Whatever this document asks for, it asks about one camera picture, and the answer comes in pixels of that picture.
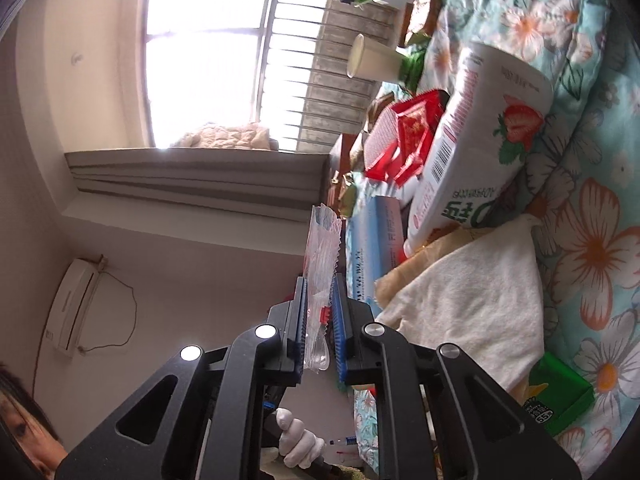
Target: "green packaging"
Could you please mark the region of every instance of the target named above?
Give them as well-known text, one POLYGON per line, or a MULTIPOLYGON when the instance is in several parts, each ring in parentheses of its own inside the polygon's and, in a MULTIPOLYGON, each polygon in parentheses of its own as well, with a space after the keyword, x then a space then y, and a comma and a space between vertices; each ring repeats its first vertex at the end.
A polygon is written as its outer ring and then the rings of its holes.
POLYGON ((400 86, 412 96, 418 91, 418 84, 422 77, 424 69, 424 56, 426 54, 427 44, 420 47, 412 47, 409 53, 405 55, 400 66, 399 79, 400 86))
POLYGON ((524 409, 552 436, 568 428, 593 402, 591 384, 550 352, 531 369, 524 409))

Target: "snack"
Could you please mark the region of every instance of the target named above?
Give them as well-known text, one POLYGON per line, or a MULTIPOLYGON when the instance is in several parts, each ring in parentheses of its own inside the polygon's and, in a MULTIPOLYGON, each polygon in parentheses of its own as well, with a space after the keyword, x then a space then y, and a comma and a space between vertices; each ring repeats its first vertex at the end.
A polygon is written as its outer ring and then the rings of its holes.
POLYGON ((480 226, 524 164, 549 112, 549 80, 494 47, 470 43, 409 215, 407 256, 458 224, 480 226))
POLYGON ((417 4, 411 16, 406 34, 406 46, 428 44, 438 25, 442 0, 429 0, 427 4, 417 4))
POLYGON ((368 133, 375 126, 378 117, 387 106, 392 104, 396 96, 393 92, 387 92, 383 96, 373 99, 369 107, 367 108, 367 119, 365 120, 364 130, 368 133))
POLYGON ((402 257, 400 201, 373 196, 347 222, 346 250, 353 265, 347 266, 350 298, 368 303, 376 317, 382 309, 375 299, 375 281, 398 266, 402 257))
POLYGON ((353 181, 351 172, 342 176, 340 183, 340 196, 338 197, 338 212, 342 218, 349 218, 353 214, 353 208, 358 199, 358 188, 353 181))
POLYGON ((401 187, 419 174, 448 98, 431 90, 386 108, 365 145, 366 176, 401 187))
POLYGON ((524 409, 552 436, 593 405, 593 386, 549 352, 531 369, 529 384, 524 409))

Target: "gloved hand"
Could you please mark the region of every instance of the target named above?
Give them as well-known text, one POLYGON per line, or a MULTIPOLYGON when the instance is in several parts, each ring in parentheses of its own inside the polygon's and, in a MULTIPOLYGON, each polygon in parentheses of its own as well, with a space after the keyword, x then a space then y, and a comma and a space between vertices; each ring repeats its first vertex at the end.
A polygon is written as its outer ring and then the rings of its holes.
POLYGON ((276 422, 282 430, 280 445, 277 450, 274 447, 261 450, 260 469, 276 480, 296 478, 294 471, 287 469, 295 466, 308 468, 324 451, 324 440, 306 430, 303 422, 293 418, 289 410, 278 408, 275 415, 276 422), (284 457, 286 467, 277 460, 279 455, 284 457))

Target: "teal floral fabric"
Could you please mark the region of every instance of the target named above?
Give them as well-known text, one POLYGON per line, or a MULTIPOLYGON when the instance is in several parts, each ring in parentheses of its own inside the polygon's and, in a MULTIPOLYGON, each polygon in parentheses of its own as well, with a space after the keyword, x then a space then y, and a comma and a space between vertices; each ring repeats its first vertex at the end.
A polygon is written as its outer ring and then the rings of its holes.
MULTIPOLYGON (((428 0, 412 20, 424 22, 428 0)), ((443 0, 420 90, 452 91, 467 41, 541 70, 554 103, 490 222, 527 211, 545 289, 546 349, 594 406, 558 436, 588 478, 640 402, 640 52, 606 0, 443 0)), ((375 401, 356 392, 361 456, 378 467, 375 401)))

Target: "human eye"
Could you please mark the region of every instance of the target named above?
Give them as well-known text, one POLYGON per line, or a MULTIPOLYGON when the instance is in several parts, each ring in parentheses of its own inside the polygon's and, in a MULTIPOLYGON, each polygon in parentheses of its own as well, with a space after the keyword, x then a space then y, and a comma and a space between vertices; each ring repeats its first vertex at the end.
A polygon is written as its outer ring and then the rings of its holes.
POLYGON ((21 422, 14 428, 14 435, 16 438, 22 438, 27 433, 27 423, 21 422))

